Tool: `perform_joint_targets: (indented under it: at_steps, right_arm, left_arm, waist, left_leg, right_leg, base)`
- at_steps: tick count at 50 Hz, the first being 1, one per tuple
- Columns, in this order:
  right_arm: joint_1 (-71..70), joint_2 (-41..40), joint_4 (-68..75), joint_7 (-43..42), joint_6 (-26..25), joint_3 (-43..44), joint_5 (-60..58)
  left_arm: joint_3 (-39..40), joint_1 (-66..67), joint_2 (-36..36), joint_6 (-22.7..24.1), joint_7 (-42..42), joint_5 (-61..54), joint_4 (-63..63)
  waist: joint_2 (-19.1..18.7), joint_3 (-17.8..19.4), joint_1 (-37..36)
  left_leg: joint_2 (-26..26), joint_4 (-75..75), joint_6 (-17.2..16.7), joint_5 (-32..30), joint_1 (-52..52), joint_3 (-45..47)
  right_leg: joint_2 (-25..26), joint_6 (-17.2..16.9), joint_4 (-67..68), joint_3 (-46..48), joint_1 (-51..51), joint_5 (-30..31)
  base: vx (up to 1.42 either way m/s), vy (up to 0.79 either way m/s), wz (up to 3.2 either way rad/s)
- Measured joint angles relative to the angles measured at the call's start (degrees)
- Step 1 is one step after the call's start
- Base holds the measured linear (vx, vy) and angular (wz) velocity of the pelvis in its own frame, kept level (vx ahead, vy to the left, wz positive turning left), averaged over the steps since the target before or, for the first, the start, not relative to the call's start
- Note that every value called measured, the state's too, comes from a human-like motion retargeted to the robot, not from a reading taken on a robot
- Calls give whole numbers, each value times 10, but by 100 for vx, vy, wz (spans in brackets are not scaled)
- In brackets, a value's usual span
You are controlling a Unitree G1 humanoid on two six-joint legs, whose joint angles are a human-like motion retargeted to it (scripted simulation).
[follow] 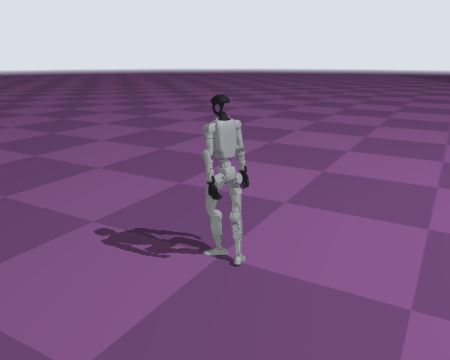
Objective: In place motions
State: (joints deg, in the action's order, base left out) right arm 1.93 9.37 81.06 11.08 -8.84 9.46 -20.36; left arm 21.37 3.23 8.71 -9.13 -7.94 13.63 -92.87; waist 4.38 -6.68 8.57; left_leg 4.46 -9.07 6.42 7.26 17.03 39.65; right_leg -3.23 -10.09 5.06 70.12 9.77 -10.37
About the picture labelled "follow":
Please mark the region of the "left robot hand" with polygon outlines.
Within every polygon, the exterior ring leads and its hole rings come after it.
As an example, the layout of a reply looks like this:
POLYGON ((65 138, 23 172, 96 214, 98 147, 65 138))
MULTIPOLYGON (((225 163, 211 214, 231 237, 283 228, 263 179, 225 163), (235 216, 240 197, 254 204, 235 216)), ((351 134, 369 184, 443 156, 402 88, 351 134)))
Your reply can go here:
POLYGON ((221 196, 218 192, 217 187, 215 186, 215 177, 212 175, 211 176, 211 180, 212 182, 207 182, 208 183, 208 195, 210 195, 212 197, 213 200, 219 200, 221 199, 223 196, 221 196), (216 193, 217 192, 217 193, 216 193))

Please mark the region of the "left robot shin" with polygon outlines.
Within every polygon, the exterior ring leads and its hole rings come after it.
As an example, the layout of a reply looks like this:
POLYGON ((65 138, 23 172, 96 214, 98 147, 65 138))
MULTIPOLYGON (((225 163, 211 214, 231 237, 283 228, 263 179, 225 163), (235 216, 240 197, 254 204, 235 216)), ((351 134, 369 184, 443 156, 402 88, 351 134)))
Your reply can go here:
POLYGON ((221 236, 223 235, 223 231, 222 231, 222 225, 221 225, 222 224, 221 216, 219 214, 213 214, 211 216, 211 220, 208 216, 208 221, 209 221, 209 225, 211 228, 211 234, 214 238, 214 243, 216 244, 217 250, 222 250, 221 236))

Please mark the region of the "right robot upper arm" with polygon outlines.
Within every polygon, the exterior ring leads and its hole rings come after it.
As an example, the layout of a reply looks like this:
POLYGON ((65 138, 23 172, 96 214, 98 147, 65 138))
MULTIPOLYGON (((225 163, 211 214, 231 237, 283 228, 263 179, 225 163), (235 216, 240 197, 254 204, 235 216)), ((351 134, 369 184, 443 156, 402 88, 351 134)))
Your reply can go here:
MULTIPOLYGON (((235 119, 234 119, 235 120, 235 119)), ((237 148, 236 151, 240 151, 244 148, 242 141, 242 123, 239 120, 235 120, 236 123, 236 132, 237 132, 237 148)))

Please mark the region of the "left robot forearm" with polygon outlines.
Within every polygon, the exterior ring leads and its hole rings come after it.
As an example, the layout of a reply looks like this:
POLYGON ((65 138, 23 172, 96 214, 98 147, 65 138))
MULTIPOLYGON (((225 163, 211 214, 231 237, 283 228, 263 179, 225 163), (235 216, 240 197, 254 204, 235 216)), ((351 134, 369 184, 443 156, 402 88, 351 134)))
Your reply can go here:
POLYGON ((214 175, 214 170, 213 170, 213 160, 211 159, 209 151, 204 150, 202 152, 202 157, 203 157, 204 164, 205 164, 206 181, 212 182, 212 176, 214 175))

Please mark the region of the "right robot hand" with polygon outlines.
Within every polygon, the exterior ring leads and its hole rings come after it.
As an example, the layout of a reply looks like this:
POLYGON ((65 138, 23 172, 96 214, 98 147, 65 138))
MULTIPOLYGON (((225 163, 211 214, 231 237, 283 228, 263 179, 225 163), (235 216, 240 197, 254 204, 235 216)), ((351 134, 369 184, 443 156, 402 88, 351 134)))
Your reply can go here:
POLYGON ((246 173, 247 172, 246 165, 244 165, 244 171, 239 170, 239 172, 241 173, 242 178, 243 178, 240 188, 242 187, 242 185, 243 185, 242 189, 247 188, 249 186, 249 180, 248 180, 248 174, 246 173))

